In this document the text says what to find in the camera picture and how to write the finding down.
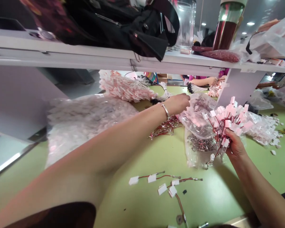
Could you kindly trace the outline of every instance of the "shelf bracket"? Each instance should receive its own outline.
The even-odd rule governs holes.
[[[137,68],[136,68],[136,65],[135,65],[133,59],[130,59],[130,64],[131,64],[131,69],[132,69],[133,71],[137,72]]]

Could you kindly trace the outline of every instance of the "bangle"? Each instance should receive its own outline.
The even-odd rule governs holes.
[[[167,118],[169,118],[170,115],[169,115],[169,112],[168,112],[166,106],[164,104],[162,104],[162,103],[159,103],[159,104],[164,108],[164,110],[166,111],[166,114],[167,114]]]

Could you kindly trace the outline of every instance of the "glass bottle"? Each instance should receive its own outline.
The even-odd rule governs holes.
[[[218,17],[213,50],[229,49],[246,3],[247,0],[221,0],[221,9]]]
[[[180,21],[180,29],[174,49],[192,49],[193,45],[193,28],[196,14],[195,0],[171,0],[178,19]]]

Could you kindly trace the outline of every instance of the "green table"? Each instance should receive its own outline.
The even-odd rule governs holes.
[[[159,95],[163,94],[160,86],[151,88]],[[187,92],[186,87],[179,86],[169,86],[168,90],[174,94]],[[150,105],[148,101],[134,104],[139,111]],[[269,115],[272,112],[277,113],[285,124],[285,108],[275,105],[274,110],[261,113]],[[264,177],[280,193],[284,193],[285,136],[281,138],[281,145],[281,149],[272,146],[264,148],[247,138],[246,150]],[[277,151],[276,156],[270,153],[271,149]],[[177,199],[172,199],[167,192],[161,196],[157,192],[160,185],[169,185],[172,178],[164,177],[150,184],[147,179],[140,179],[136,185],[128,184],[133,176],[163,170],[170,175],[204,179],[187,181],[176,187],[189,227],[196,227],[205,221],[210,225],[225,223],[252,210],[229,161],[209,170],[187,167],[184,128],[175,129],[174,136],[156,137],[138,150],[141,153],[137,153],[116,172],[99,208],[94,227],[177,227],[176,216],[181,214]],[[46,156],[47,144],[42,143],[0,175],[0,209],[42,171]]]

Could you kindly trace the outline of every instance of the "left hand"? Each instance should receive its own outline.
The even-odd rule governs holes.
[[[223,75],[222,77],[219,78],[220,81],[225,81],[226,75]]]
[[[169,115],[178,115],[184,110],[186,110],[187,107],[190,106],[190,97],[185,94],[178,94],[175,96],[171,96],[168,100],[163,102],[165,107],[167,108]]]

